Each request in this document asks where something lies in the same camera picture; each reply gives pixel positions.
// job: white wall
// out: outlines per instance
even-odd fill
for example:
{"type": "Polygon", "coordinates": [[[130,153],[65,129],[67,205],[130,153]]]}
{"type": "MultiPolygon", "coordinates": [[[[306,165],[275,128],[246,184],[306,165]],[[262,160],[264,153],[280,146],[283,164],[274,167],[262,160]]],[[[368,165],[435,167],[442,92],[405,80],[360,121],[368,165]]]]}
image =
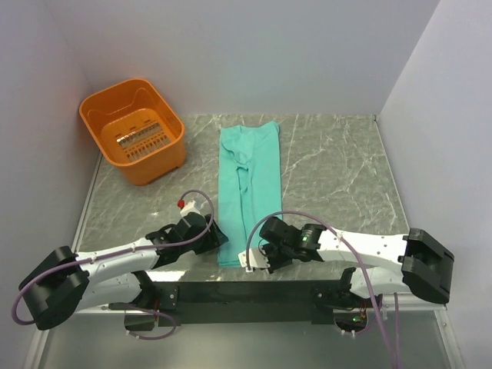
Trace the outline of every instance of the white wall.
{"type": "Polygon", "coordinates": [[[97,151],[77,118],[91,86],[42,2],[0,1],[0,50],[0,367],[16,369],[33,333],[10,318],[18,284],[71,244],[97,151]]]}
{"type": "Polygon", "coordinates": [[[438,0],[45,0],[96,89],[179,113],[379,113],[438,0]]]}
{"type": "Polygon", "coordinates": [[[492,348],[492,2],[441,0],[381,113],[412,226],[456,257],[450,303],[470,369],[492,348]]]}

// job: marble surface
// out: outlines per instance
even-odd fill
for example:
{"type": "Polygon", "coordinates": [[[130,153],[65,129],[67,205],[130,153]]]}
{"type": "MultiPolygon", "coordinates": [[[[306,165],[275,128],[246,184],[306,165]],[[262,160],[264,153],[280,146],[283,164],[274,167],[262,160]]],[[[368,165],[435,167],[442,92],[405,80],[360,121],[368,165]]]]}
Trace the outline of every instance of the marble surface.
{"type": "MultiPolygon", "coordinates": [[[[218,193],[218,139],[221,127],[280,125],[283,208],[302,210],[336,228],[373,234],[407,231],[373,115],[185,115],[185,164],[145,186],[129,184],[105,159],[98,169],[80,251],[127,244],[179,219],[176,201],[197,188],[218,193]]],[[[298,227],[302,218],[286,216],[298,227]]],[[[160,280],[245,281],[338,279],[346,262],[300,263],[268,274],[220,268],[216,252],[183,255],[160,269],[160,280]]]]}

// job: orange plastic tub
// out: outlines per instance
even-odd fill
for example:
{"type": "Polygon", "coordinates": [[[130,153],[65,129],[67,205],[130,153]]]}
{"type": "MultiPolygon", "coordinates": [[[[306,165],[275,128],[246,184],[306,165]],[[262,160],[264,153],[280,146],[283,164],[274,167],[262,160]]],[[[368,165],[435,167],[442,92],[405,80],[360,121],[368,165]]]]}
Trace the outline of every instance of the orange plastic tub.
{"type": "Polygon", "coordinates": [[[133,185],[185,162],[185,127],[149,81],[106,88],[86,98],[79,111],[102,154],[133,185]]]}

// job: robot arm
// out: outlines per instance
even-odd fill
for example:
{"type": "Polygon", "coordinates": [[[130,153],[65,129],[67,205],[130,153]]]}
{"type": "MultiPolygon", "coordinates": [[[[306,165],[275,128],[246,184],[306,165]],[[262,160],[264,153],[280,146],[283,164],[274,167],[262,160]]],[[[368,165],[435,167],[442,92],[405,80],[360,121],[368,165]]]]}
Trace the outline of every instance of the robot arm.
{"type": "MultiPolygon", "coordinates": [[[[320,224],[306,224],[301,230],[278,218],[270,218],[260,230],[268,243],[249,250],[250,266],[273,273],[300,261],[352,261],[353,253],[342,238],[356,245],[366,265],[375,294],[409,292],[435,304],[449,302],[454,256],[426,231],[412,228],[409,234],[375,235],[335,230],[320,224]]],[[[246,251],[239,254],[241,266],[248,268],[246,251]]],[[[360,268],[351,275],[353,294],[368,298],[367,285],[360,268]]]]}
{"type": "Polygon", "coordinates": [[[144,271],[173,263],[189,251],[202,254],[218,248],[228,239],[213,223],[208,233],[195,242],[169,248],[158,246],[191,240],[209,221],[209,215],[189,212],[177,224],[169,224],[116,248],[77,254],[68,246],[57,248],[20,284],[19,290],[36,276],[59,265],[88,258],[94,261],[49,275],[27,290],[24,299],[38,329],[50,329],[76,311],[101,304],[122,302],[153,308],[154,302],[160,299],[159,291],[144,271]],[[126,252],[131,248],[135,252],[126,252]]]}

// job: teal cloth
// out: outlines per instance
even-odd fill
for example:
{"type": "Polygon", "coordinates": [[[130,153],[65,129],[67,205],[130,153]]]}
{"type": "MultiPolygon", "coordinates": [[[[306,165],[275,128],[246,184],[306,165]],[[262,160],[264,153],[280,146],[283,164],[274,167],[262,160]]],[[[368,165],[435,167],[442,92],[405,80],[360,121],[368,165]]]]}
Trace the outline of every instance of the teal cloth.
{"type": "MultiPolygon", "coordinates": [[[[253,227],[282,209],[278,124],[221,129],[218,166],[218,222],[229,242],[219,250],[222,267],[239,267],[253,227]]],[[[252,247],[260,242],[258,231],[252,247]]]]}

